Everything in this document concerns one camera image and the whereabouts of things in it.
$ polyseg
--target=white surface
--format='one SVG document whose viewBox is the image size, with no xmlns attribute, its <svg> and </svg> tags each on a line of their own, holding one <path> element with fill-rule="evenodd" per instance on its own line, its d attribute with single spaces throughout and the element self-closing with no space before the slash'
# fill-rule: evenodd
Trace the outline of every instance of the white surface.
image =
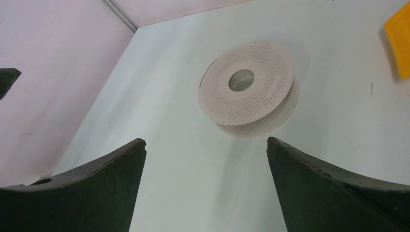
<svg viewBox="0 0 410 232">
<path fill-rule="evenodd" d="M 240 70 L 255 79 L 249 88 L 232 91 L 229 82 Z M 293 64 L 288 52 L 267 42 L 250 42 L 221 54 L 200 81 L 198 102 L 214 122 L 238 126 L 272 112 L 288 95 L 293 83 Z"/>
<path fill-rule="evenodd" d="M 257 0 L 140 28 L 58 172 L 141 137 L 147 159 L 132 232 L 286 231 L 267 136 L 226 135 L 196 99 L 222 52 L 266 40 L 290 52 L 300 86 L 295 112 L 272 135 L 347 170 L 410 184 L 410 81 L 393 79 L 381 32 L 405 3 Z"/>
<path fill-rule="evenodd" d="M 100 1 L 0 0 L 0 186 L 51 174 L 133 33 Z"/>
<path fill-rule="evenodd" d="M 115 0 L 138 26 L 249 0 Z"/>
</svg>

